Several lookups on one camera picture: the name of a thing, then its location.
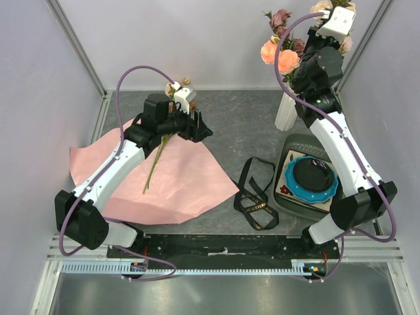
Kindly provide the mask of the pale pink rose stem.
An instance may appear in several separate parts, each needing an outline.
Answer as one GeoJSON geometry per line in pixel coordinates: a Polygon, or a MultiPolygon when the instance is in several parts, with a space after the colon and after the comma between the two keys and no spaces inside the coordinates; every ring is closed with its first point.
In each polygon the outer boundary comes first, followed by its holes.
{"type": "MultiPolygon", "coordinates": [[[[348,9],[356,12],[356,5],[351,1],[318,1],[314,6],[311,7],[310,13],[311,14],[320,13],[320,11],[322,11],[324,9],[331,9],[332,10],[335,7],[346,7],[348,9]]],[[[316,17],[316,20],[317,20],[316,31],[318,30],[318,28],[323,23],[320,20],[320,17],[321,16],[316,17]]],[[[345,37],[345,39],[341,43],[336,41],[333,37],[331,37],[333,39],[333,43],[338,43],[339,44],[338,50],[339,50],[340,54],[348,53],[351,50],[351,48],[352,48],[352,39],[350,37],[351,32],[352,32],[352,28],[350,29],[350,32],[348,33],[348,35],[345,37]]]]}

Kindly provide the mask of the large peach peony stem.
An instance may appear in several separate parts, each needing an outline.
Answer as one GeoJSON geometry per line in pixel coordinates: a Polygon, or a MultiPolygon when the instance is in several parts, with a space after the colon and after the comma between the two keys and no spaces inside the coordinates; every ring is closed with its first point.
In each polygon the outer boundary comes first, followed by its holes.
{"type": "MultiPolygon", "coordinates": [[[[267,41],[260,49],[260,56],[262,61],[267,65],[275,63],[276,49],[278,45],[267,41]]],[[[281,75],[291,79],[293,72],[299,67],[300,58],[295,51],[284,50],[278,54],[278,71],[281,75]]]]}

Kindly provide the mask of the purple pink wrapping paper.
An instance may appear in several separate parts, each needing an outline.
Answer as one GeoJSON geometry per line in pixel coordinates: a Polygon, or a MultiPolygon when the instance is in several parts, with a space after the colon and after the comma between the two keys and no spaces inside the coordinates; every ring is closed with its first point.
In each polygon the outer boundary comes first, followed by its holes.
{"type": "MultiPolygon", "coordinates": [[[[72,148],[70,173],[76,187],[102,165],[120,139],[120,130],[113,129],[86,148],[72,148]]],[[[103,217],[137,224],[180,224],[238,192],[204,143],[175,135],[156,165],[150,189],[143,194],[156,153],[153,151],[117,187],[101,212],[103,217]]]]}

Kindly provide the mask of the pink artificial flower bunch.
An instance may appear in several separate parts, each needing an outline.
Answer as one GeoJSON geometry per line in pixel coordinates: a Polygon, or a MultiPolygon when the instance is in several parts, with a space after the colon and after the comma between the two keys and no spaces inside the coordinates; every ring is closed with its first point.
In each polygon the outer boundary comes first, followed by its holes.
{"type": "MultiPolygon", "coordinates": [[[[165,86],[164,93],[165,93],[165,94],[166,94],[169,98],[174,99],[175,88],[172,86],[172,84],[168,83],[168,84],[166,84],[166,86],[165,86]]],[[[158,164],[158,161],[159,161],[159,159],[160,159],[160,157],[161,157],[161,155],[162,155],[162,153],[163,153],[163,151],[164,151],[164,149],[165,149],[165,147],[166,147],[167,143],[170,141],[170,139],[171,139],[172,137],[173,137],[173,134],[170,134],[170,135],[164,135],[164,136],[162,136],[162,138],[161,138],[161,144],[159,145],[159,147],[158,147],[158,149],[157,149],[156,156],[155,156],[155,158],[154,158],[154,160],[153,160],[153,163],[152,163],[152,166],[151,166],[150,172],[149,172],[149,174],[148,174],[148,178],[147,178],[147,180],[146,180],[146,184],[144,185],[144,188],[143,188],[143,191],[142,191],[142,193],[143,193],[143,194],[145,194],[145,193],[146,193],[146,191],[150,189],[150,181],[151,181],[151,179],[152,179],[153,172],[154,172],[154,170],[155,170],[155,168],[156,168],[156,165],[158,164]]]]}

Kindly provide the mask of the mauve rose stem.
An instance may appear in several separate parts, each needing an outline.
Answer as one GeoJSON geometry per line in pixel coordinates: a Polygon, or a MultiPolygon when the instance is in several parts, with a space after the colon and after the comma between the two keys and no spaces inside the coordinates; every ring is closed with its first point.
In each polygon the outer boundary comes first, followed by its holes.
{"type": "Polygon", "coordinates": [[[286,9],[279,9],[276,12],[268,11],[263,14],[269,19],[269,26],[274,37],[278,38],[274,41],[279,43],[280,40],[283,39],[281,50],[291,50],[296,52],[299,57],[302,57],[306,43],[302,39],[294,37],[292,33],[288,36],[284,35],[287,31],[287,22],[291,17],[291,12],[286,9]]]}

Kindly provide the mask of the black ribbon with gold lettering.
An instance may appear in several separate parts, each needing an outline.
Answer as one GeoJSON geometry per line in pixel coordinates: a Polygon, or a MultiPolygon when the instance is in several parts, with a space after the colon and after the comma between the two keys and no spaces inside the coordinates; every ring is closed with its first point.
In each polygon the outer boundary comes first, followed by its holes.
{"type": "Polygon", "coordinates": [[[257,231],[271,230],[277,227],[280,222],[277,210],[273,209],[268,204],[267,194],[268,189],[273,183],[275,170],[276,166],[274,163],[259,157],[251,157],[245,162],[241,170],[239,181],[236,182],[232,180],[238,189],[238,192],[234,196],[234,209],[240,212],[245,217],[249,225],[257,231]],[[250,177],[247,181],[251,164],[254,159],[262,164],[269,165],[272,169],[270,181],[264,188],[261,188],[253,177],[250,177]],[[272,218],[265,226],[258,223],[252,216],[253,213],[258,211],[265,211],[272,218]]]}

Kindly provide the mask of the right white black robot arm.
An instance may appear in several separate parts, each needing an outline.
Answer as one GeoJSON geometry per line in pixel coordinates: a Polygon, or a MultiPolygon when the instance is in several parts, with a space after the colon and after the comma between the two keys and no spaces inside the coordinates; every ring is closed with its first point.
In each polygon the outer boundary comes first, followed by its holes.
{"type": "Polygon", "coordinates": [[[288,167],[286,181],[292,192],[308,203],[329,199],[336,184],[343,191],[329,213],[303,232],[301,252],[311,259],[324,251],[325,243],[365,222],[385,213],[395,221],[390,203],[397,187],[392,181],[383,181],[369,165],[331,89],[343,76],[342,64],[339,40],[311,27],[291,88],[297,115],[323,146],[334,169],[330,171],[309,157],[300,158],[288,167]]]}

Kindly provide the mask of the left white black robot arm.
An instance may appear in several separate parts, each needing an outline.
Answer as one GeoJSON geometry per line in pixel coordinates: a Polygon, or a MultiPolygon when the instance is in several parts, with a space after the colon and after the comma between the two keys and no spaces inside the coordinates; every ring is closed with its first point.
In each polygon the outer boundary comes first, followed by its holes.
{"type": "Polygon", "coordinates": [[[144,242],[137,238],[138,231],[125,223],[107,221],[101,212],[127,175],[163,144],[164,136],[179,135],[200,142],[213,134],[196,109],[195,96],[196,92],[187,88],[173,98],[150,94],[142,113],[123,130],[121,140],[102,165],[71,192],[57,193],[54,207],[61,254],[68,255],[64,249],[64,238],[68,237],[90,250],[118,245],[130,258],[142,255],[144,242]]]}

